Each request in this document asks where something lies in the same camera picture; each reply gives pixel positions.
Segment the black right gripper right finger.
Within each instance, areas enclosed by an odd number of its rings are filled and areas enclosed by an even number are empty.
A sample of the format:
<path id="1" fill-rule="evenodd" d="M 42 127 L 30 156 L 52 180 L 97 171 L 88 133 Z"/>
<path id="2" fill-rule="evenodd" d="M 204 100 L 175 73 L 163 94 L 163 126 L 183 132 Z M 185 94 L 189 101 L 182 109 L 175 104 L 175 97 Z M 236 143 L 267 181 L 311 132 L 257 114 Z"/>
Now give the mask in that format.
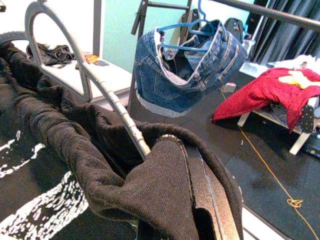
<path id="1" fill-rule="evenodd" d="M 193 191 L 193 215 L 201 240 L 239 240 L 226 192 L 203 160 L 199 150 L 187 145 L 188 170 Z"/>

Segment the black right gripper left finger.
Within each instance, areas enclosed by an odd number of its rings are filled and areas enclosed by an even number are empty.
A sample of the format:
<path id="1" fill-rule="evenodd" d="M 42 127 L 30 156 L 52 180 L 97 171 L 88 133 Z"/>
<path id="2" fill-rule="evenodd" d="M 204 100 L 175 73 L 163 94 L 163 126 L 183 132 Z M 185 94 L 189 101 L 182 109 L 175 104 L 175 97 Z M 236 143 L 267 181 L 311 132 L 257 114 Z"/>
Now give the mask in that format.
<path id="1" fill-rule="evenodd" d="M 161 136 L 127 176 L 128 208 L 170 240 L 197 240 L 187 156 L 175 136 Z"/>

